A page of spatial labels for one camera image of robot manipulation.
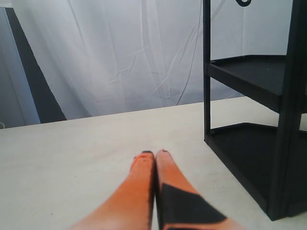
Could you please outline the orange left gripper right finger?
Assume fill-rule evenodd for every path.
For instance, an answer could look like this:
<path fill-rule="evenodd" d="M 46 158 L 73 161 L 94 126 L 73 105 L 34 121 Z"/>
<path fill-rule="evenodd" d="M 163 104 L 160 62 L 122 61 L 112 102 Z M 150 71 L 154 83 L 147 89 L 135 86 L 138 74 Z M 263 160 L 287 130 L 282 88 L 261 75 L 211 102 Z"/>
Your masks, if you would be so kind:
<path fill-rule="evenodd" d="M 198 193 L 167 150 L 157 152 L 155 163 L 160 230 L 242 229 L 240 224 L 215 209 Z"/>

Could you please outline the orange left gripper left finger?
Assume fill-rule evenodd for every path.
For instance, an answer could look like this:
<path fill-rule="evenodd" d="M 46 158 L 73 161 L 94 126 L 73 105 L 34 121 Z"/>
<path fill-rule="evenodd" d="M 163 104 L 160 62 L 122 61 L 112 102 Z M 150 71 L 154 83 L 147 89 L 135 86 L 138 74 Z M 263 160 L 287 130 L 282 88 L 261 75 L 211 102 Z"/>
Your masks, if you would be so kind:
<path fill-rule="evenodd" d="M 154 206 L 155 158 L 151 151 L 134 157 L 122 184 L 71 230 L 150 230 Z"/>

